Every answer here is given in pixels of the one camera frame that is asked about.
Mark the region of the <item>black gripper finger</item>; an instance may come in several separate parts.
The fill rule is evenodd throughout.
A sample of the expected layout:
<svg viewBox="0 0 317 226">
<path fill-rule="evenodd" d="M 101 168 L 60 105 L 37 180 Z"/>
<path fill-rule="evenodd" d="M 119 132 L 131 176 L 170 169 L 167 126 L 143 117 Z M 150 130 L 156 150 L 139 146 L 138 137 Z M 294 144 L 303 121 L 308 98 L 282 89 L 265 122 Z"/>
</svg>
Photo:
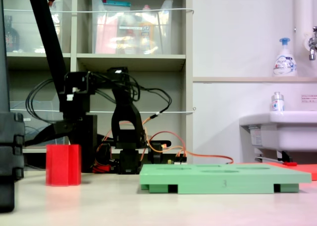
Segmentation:
<svg viewBox="0 0 317 226">
<path fill-rule="evenodd" d="M 50 126 L 48 126 L 46 139 L 53 140 L 66 136 L 69 140 L 76 140 L 82 123 L 83 118 L 67 119 L 52 123 Z"/>
<path fill-rule="evenodd" d="M 81 140 L 81 172 L 91 172 L 95 161 L 96 147 L 98 144 L 97 116 L 87 115 L 83 118 Z"/>
</svg>

